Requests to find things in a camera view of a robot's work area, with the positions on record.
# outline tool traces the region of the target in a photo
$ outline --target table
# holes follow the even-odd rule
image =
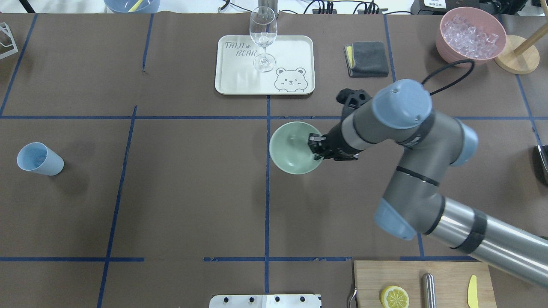
[[[391,141],[301,176],[267,153],[284,123],[327,132],[341,89],[375,94],[442,66],[441,17],[282,13],[280,35],[314,42],[316,89],[307,96],[215,91],[217,41],[246,35],[247,13],[1,17],[20,47],[0,61],[2,306],[207,307],[215,294],[315,293],[324,307],[342,307],[353,260],[470,261],[375,225],[403,151]],[[544,22],[501,18],[521,36]],[[385,43],[388,78],[348,77],[343,47],[355,41]],[[548,188],[530,157],[548,140],[545,54],[530,75],[490,62],[433,97],[479,136],[475,157],[447,172],[441,193],[538,235],[548,227]],[[65,160],[58,176],[18,169],[17,152],[32,141]],[[497,269],[490,275],[499,308],[548,299]]]

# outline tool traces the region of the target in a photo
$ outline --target yellow knife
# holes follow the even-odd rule
[[[470,277],[470,282],[468,283],[468,306],[470,306],[470,308],[479,307],[476,275],[472,275],[472,277]]]

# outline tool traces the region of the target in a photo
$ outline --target green bowl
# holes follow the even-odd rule
[[[322,159],[315,161],[308,146],[311,133],[322,134],[305,122],[290,122],[276,129],[269,144],[270,157],[274,164],[291,174],[305,174],[316,169]]]

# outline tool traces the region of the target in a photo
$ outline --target black device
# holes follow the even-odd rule
[[[516,15],[527,4],[527,0],[499,0],[500,13],[508,15]]]
[[[415,0],[411,13],[416,15],[443,15],[459,7],[480,8],[480,0]]]

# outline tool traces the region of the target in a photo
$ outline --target lemon slice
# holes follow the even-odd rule
[[[408,308],[409,295],[398,286],[389,286],[381,292],[380,302],[384,308]]]

